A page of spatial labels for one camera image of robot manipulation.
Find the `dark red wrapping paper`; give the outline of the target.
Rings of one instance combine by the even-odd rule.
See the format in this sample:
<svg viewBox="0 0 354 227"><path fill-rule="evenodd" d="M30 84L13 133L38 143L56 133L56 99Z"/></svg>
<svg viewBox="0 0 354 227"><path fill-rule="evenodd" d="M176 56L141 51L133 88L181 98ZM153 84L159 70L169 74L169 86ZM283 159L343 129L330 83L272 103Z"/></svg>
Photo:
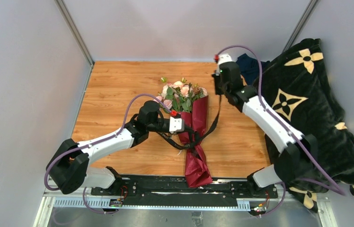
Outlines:
<svg viewBox="0 0 354 227"><path fill-rule="evenodd" d="M205 96L193 102L190 113L180 113L185 125L198 132L200 136L203 136L207 132L208 103L208 96ZM212 182L206 155L200 143L186 151L185 179L190 188L197 188Z"/></svg>

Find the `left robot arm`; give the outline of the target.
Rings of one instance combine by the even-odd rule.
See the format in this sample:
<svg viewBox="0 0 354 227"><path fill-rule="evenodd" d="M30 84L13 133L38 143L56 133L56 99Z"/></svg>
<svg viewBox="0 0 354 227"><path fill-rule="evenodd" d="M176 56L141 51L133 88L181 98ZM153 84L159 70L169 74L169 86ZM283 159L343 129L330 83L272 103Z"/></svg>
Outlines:
<svg viewBox="0 0 354 227"><path fill-rule="evenodd" d="M159 103L147 101L129 122L112 133L82 142L65 140L46 167L45 175L56 185L49 189L70 194L79 188L91 187L101 188L109 195L117 195L121 190L121 176L110 167L96 168L91 165L112 153L141 144L150 132L165 139L170 134L186 132L189 143L184 146L176 144L177 149L194 147L195 139L200 137L199 133L185 124L180 114L171 112L167 119L162 115Z"/></svg>

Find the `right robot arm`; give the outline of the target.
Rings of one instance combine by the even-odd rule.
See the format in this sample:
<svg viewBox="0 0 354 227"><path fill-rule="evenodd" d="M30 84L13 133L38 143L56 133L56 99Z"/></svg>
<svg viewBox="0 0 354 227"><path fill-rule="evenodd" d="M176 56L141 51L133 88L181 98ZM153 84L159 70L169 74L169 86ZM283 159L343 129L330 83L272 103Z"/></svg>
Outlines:
<svg viewBox="0 0 354 227"><path fill-rule="evenodd" d="M266 187L278 182L291 182L314 168L312 158L317 154L316 138L292 127L259 96L253 86L245 86L239 66L228 59L219 59L212 75L215 93L251 118L274 143L279 155L273 163L247 177L247 192L259 197Z"/></svg>

